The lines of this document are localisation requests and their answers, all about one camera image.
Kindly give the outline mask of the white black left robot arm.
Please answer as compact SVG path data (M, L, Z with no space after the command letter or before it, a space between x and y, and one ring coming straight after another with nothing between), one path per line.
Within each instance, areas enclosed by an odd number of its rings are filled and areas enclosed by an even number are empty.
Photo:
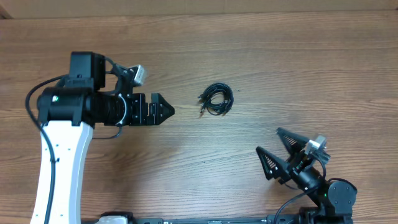
M85 160L96 124L156 126L175 113L159 93L150 103L134 93L146 77L141 65L112 64L116 86L105 90L109 63L101 54L72 52L66 75L39 84L39 112L31 118L40 131L42 157L32 223L81 222Z

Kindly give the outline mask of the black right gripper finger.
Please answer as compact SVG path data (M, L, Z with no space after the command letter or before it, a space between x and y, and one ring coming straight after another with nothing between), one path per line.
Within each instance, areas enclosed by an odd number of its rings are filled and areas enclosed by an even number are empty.
M292 133L283 128L277 128L276 134L279 136L287 152L291 156L298 154L302 149L304 149L310 140L308 137Z
M278 179L290 180L289 163L285 160L273 155L271 152L258 146L256 148L264 174L267 180Z

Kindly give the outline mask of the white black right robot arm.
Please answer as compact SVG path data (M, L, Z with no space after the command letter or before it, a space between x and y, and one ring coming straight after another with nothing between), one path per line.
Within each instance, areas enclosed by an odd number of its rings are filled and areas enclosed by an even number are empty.
M268 215L267 223L353 223L353 205L357 188L342 178L326 178L326 165L330 155L326 152L327 138L318 135L310 139L277 128L280 138L289 153L281 159L261 146L256 153L267 180L275 179L286 185L293 181L302 193L286 201L274 215ZM294 201L308 196L314 207L301 207L295 215L283 215L282 211Z

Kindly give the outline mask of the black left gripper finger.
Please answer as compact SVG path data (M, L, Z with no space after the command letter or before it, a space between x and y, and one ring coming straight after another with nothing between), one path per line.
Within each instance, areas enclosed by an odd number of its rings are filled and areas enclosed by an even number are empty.
M158 112L174 112L175 108L169 104L160 93L151 94L152 103L156 104Z
M155 126L155 125L160 125L163 123L166 119L169 117L173 116L175 114L175 111L166 111L163 113L160 112L153 112L149 113L147 117L147 126Z

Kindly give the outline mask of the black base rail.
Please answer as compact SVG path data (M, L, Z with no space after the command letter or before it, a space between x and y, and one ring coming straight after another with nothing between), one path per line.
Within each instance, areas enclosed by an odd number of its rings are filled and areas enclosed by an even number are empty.
M102 217L96 220L82 220L81 224L100 224L100 223L131 223L131 224L272 224L275 223L275 215L266 217L246 217L246 218L188 218L188 219L163 219L163 218L134 218L132 212L110 212L103 213ZM321 224L353 224L352 218L333 218L318 216L309 221L304 216L279 215L276 223L299 224L299 223L321 223Z

